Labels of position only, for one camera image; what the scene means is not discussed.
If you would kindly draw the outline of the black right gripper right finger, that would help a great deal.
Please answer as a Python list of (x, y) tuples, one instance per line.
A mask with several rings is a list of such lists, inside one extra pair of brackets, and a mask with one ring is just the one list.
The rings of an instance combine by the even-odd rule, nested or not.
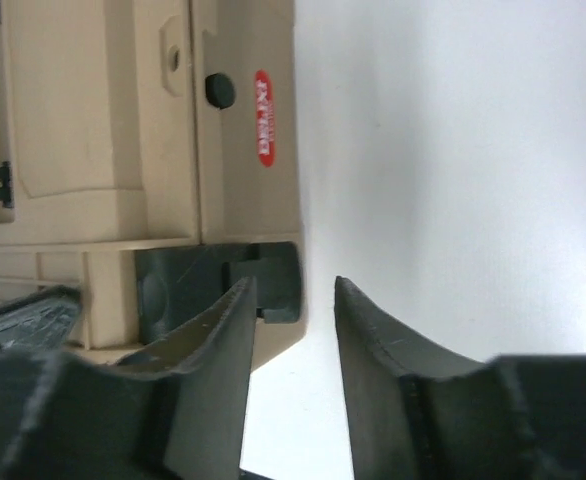
[(478, 362), (335, 281), (358, 479), (586, 479), (586, 355)]

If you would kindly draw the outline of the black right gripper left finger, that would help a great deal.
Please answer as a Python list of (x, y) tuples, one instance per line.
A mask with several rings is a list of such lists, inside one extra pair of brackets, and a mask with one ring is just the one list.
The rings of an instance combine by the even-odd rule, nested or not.
[(236, 479), (256, 286), (111, 365), (0, 351), (0, 479)]

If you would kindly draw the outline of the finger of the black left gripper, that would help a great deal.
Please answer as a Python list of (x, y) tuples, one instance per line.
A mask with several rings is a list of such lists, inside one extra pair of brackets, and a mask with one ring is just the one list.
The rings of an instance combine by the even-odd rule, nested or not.
[(82, 315), (79, 289), (56, 285), (0, 303), (0, 351), (63, 346)]

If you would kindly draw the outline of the tan plastic tool box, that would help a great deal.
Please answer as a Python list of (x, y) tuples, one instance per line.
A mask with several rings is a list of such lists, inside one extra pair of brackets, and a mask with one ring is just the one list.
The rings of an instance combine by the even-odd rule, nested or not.
[(0, 307), (80, 291), (113, 362), (257, 284), (305, 334), (291, 1), (0, 1)]

